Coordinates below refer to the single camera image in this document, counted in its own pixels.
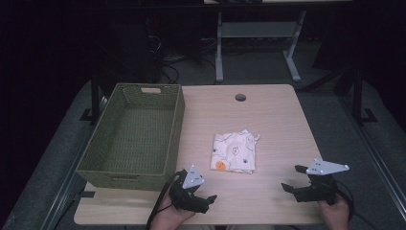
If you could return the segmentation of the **white printed cloth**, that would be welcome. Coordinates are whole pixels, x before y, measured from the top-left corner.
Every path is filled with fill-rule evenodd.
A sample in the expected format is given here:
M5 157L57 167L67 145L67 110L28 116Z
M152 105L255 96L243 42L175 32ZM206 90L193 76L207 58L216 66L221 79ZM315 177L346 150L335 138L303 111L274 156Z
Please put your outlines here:
M247 129L216 134L210 168L220 172L253 173L256 170L256 145L260 136Z

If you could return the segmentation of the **green woven basket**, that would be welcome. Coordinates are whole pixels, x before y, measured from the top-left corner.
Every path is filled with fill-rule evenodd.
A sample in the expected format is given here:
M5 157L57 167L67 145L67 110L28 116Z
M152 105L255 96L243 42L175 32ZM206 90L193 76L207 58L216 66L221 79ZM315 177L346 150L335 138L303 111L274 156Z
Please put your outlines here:
M77 173L97 188L159 191L175 174L184 111L180 85L117 84Z

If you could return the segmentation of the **person's left hand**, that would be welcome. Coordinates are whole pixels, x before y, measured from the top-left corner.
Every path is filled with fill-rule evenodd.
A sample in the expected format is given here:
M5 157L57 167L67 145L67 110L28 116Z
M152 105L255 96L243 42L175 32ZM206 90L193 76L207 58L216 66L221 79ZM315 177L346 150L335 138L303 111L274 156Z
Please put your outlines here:
M149 230L178 230L195 212L178 210L171 205L169 193L165 193L158 206L158 213L151 221Z

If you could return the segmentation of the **black metal stand post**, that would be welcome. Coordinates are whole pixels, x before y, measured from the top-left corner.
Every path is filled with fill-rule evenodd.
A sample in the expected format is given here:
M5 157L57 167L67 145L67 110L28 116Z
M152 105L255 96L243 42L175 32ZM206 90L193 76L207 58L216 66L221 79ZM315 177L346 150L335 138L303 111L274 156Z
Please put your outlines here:
M362 105L363 99L363 75L359 69L353 76L353 96L351 115L355 122L362 126L365 123L377 123L378 120L369 108Z
M91 85L91 107L86 108L81 116L81 121L88 121L91 125L94 125L100 115L100 94L97 73L94 73L90 80Z

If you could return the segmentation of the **person's right hand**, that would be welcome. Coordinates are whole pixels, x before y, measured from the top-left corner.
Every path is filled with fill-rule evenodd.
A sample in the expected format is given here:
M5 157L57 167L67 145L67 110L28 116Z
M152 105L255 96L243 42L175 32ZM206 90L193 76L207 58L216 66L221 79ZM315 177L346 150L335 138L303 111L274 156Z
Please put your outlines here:
M350 207L340 195L335 195L335 203L328 205L319 201L322 219L328 230L349 230Z

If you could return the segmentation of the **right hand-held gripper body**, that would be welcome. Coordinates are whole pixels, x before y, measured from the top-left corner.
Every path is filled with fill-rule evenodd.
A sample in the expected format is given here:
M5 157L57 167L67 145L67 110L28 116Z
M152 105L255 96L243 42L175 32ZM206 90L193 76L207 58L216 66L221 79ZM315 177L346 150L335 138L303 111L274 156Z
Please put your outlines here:
M350 203L350 198L338 189L336 180L333 175L348 171L350 166L347 164L338 164L321 159L314 159L308 166L307 176L309 186L296 188L294 194L298 202L325 201L328 205L335 203L335 195L338 194Z

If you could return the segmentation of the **aluminium frame rail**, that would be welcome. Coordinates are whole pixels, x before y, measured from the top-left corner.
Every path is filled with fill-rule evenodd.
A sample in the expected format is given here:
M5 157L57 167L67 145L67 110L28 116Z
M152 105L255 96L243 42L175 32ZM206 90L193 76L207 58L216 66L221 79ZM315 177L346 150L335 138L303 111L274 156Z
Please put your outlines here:
M341 106L343 106L344 111L350 117L351 123L354 129L358 133L363 145L367 149L370 159L372 161L375 170L377 171L381 181L385 185L390 197L395 204L396 209L402 216L403 220L406 222L406 194L400 188L399 184L395 180L393 174L391 173L389 167L384 162L384 159L380 155L380 151L373 143L370 134L367 132L364 124L358 122L354 115L352 114L352 106L348 99L345 97L339 97L338 101Z
M79 160L83 155L87 142L95 129L96 122L98 121L99 115L103 112L106 103L107 99L105 96L102 96L100 99L92 100L92 107L86 108L82 112L79 120L81 122L89 122L89 127L85 131L79 150L74 155L73 162L63 179L62 185L56 193L52 206L41 224L40 230L56 230L63 216L75 203L76 197L79 196L72 195L74 184L80 179L80 176L76 173L76 167L79 164Z

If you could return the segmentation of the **grey metal desk frame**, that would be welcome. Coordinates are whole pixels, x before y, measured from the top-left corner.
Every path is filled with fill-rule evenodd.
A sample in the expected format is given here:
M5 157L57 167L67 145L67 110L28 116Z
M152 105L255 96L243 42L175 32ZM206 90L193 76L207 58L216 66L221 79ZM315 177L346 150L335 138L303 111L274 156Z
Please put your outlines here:
M222 41L224 38L291 38L290 47L283 57L293 81L300 82L293 55L305 21L306 11L300 11L296 21L282 22L223 22L222 12L217 14L215 81L223 82Z

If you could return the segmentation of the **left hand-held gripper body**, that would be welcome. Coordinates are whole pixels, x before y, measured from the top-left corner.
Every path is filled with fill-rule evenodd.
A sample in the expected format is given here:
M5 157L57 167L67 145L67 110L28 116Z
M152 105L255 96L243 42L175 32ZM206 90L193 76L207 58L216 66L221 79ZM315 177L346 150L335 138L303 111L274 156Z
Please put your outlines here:
M169 197L176 209L192 212L193 205L208 205L207 198L198 197L194 192L205 182L195 165L182 170L169 189Z

